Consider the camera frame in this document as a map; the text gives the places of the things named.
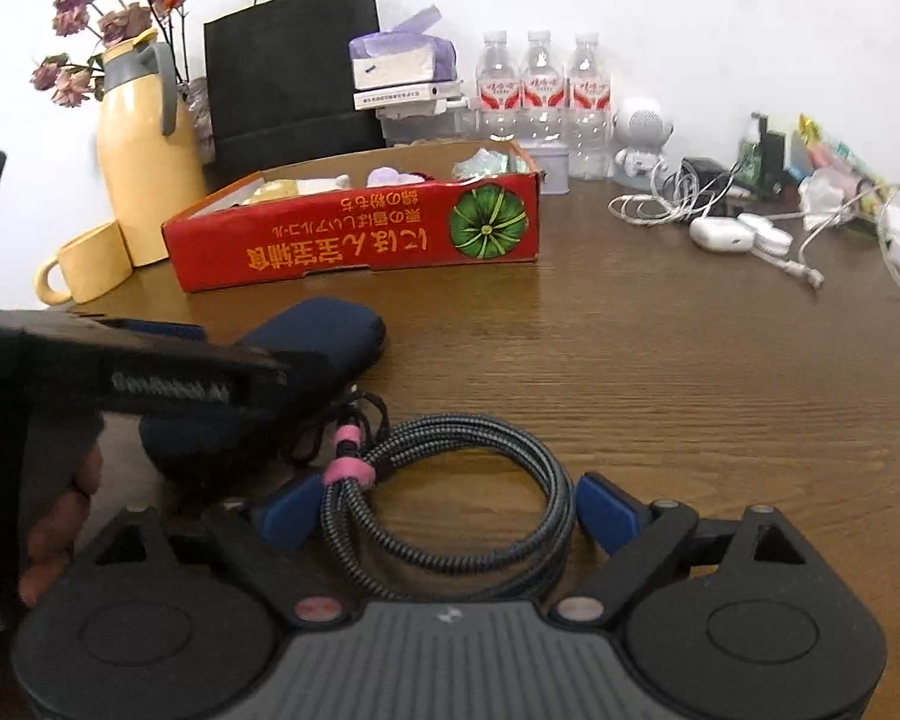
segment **green pumpkin picture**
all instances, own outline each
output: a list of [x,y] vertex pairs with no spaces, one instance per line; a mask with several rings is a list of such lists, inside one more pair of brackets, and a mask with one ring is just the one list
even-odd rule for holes
[[514,250],[526,231],[523,200],[499,184],[465,191],[450,211],[450,240],[467,257],[502,257]]

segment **coiled braided cable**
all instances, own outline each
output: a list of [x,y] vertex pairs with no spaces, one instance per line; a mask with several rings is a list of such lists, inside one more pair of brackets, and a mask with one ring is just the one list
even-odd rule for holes
[[[505,455],[528,471],[543,490],[547,505],[533,533],[485,555],[431,555],[386,531],[374,518],[360,485],[353,479],[344,479],[325,490],[320,525],[324,539],[351,581],[389,600],[459,602],[540,598],[552,589],[570,553],[576,519],[573,483],[557,458],[533,435],[489,416],[466,413],[425,416],[398,425],[370,448],[364,460],[380,473],[384,469],[402,469],[442,452],[470,447],[489,448]],[[487,589],[418,599],[389,589],[362,569],[351,538],[351,526],[366,533],[397,560],[434,574],[482,574],[500,571],[525,560],[530,560],[530,564],[515,576]]]

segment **yellow mug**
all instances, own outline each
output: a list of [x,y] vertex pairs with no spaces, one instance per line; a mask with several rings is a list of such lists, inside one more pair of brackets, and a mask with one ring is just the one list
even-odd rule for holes
[[[66,292],[50,286],[50,271],[57,266],[67,284]],[[68,300],[87,303],[121,285],[133,272],[120,224],[108,221],[66,242],[34,277],[36,296],[48,306]]]

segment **black circular cover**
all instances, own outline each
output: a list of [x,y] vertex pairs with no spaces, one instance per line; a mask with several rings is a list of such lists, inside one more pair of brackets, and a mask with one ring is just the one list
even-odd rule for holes
[[672,584],[640,603],[626,649],[649,685],[693,716],[844,717],[876,686],[886,650],[874,618],[841,584],[759,576]]
[[274,649],[266,610],[209,576],[122,563],[62,582],[13,648],[21,687],[54,717],[203,716],[244,692]]

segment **pink velcro strap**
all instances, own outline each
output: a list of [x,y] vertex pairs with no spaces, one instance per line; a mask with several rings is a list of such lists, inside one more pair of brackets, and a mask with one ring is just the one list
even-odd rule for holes
[[323,473],[324,487],[330,487],[341,479],[356,479],[362,488],[373,485],[377,479],[377,472],[369,463],[360,458],[337,458],[330,461],[327,470]]
[[337,428],[337,432],[333,436],[333,444],[336,446],[340,442],[353,442],[357,446],[360,446],[363,437],[364,434],[357,425],[341,425],[341,427]]

